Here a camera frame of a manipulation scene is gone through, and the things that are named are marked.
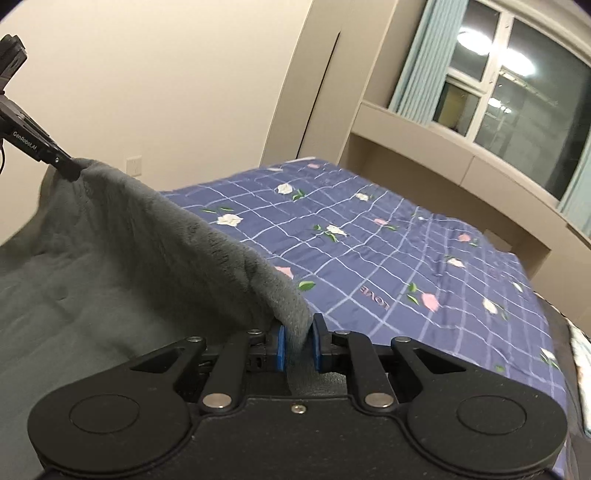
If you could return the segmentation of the beige window cabinet shelf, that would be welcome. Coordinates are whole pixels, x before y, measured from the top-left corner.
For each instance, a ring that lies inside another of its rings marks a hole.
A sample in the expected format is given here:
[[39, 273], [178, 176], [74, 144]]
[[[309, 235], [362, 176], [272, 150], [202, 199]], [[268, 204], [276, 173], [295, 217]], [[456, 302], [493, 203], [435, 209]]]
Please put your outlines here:
[[360, 149], [349, 164], [363, 176], [488, 232], [520, 257], [541, 293], [589, 294], [589, 240], [515, 168], [439, 125], [423, 127], [367, 101], [351, 137]]

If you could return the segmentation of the dark glass window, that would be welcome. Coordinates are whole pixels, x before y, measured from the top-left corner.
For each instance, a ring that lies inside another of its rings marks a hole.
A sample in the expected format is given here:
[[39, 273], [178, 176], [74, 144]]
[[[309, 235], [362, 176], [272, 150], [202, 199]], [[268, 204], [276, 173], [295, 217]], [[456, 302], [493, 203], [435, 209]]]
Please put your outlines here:
[[590, 67], [509, 11], [471, 1], [433, 119], [562, 199], [590, 133]]

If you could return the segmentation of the grey quilted fleece pants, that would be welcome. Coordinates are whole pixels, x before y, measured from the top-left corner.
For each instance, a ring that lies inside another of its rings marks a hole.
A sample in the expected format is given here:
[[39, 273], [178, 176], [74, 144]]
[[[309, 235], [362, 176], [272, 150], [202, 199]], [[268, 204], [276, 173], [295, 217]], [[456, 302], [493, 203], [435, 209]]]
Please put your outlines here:
[[48, 169], [1, 247], [1, 475], [39, 470], [26, 421], [52, 390], [163, 345], [280, 321], [296, 357], [307, 302], [262, 255], [106, 164]]

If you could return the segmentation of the right teal curtain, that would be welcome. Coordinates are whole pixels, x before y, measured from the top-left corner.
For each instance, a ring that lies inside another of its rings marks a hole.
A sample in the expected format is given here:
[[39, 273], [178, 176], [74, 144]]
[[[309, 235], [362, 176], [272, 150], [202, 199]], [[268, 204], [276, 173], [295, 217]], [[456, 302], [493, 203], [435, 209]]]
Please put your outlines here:
[[591, 229], [591, 138], [585, 143], [580, 162], [574, 172], [558, 210], [578, 230], [590, 235]]

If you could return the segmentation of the blue plaid floral bedspread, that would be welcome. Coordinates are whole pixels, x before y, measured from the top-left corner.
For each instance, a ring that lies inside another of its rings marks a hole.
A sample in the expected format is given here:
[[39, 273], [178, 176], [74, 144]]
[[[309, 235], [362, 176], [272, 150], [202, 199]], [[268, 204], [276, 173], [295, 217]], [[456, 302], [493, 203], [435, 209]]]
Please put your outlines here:
[[318, 159], [171, 190], [167, 198], [252, 247], [332, 330], [415, 359], [442, 351], [567, 402], [549, 322], [518, 258], [477, 228]]

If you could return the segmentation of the left teal curtain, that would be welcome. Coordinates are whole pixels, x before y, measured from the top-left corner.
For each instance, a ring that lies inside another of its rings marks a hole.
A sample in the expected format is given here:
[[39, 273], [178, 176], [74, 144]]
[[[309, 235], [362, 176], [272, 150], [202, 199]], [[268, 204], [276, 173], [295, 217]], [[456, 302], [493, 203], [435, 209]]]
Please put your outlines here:
[[429, 0], [389, 109], [420, 125], [434, 117], [451, 65], [467, 0]]

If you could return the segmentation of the light patterned pillow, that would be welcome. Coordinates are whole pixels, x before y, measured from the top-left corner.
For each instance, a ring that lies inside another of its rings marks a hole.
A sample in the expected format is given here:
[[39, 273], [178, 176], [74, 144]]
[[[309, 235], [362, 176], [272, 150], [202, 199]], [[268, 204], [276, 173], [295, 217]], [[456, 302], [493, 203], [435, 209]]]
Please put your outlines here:
[[576, 367], [583, 431], [591, 437], [591, 344], [586, 334], [570, 320], [570, 345]]

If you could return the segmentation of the teal curtain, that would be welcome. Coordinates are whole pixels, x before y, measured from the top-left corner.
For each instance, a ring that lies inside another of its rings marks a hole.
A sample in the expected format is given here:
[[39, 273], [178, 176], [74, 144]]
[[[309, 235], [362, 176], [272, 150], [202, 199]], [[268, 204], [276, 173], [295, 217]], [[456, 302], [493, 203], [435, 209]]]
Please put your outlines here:
[[578, 230], [590, 235], [591, 229], [591, 138], [585, 143], [580, 162], [574, 172], [558, 210]]
[[434, 117], [451, 65], [467, 0], [429, 0], [389, 109], [420, 125]]

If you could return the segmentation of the white wall socket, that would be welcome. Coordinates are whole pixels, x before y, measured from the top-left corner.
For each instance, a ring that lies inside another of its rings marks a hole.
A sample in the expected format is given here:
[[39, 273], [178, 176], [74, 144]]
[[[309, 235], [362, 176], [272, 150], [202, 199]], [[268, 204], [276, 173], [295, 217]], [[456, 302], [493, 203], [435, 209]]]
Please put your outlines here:
[[131, 177], [139, 177], [142, 174], [142, 157], [134, 156], [127, 158], [125, 172]]

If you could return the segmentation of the beige left wardrobe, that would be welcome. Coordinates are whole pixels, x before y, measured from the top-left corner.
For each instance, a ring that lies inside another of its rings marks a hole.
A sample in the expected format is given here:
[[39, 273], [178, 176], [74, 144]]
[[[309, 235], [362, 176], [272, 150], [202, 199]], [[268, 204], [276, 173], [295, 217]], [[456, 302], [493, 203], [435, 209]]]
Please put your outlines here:
[[339, 163], [397, 1], [314, 1], [280, 90], [260, 164]]

